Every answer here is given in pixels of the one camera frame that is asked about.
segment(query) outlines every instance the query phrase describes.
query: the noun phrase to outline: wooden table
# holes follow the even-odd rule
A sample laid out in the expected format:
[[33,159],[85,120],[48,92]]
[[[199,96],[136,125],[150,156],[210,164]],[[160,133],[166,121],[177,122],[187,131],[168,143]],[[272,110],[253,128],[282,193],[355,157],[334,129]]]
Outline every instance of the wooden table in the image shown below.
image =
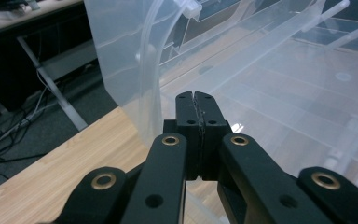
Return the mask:
[[[88,172],[103,166],[128,172],[147,153],[130,119],[117,108],[1,185],[0,224],[51,222]],[[215,187],[188,184],[185,223],[219,221],[224,211]]]

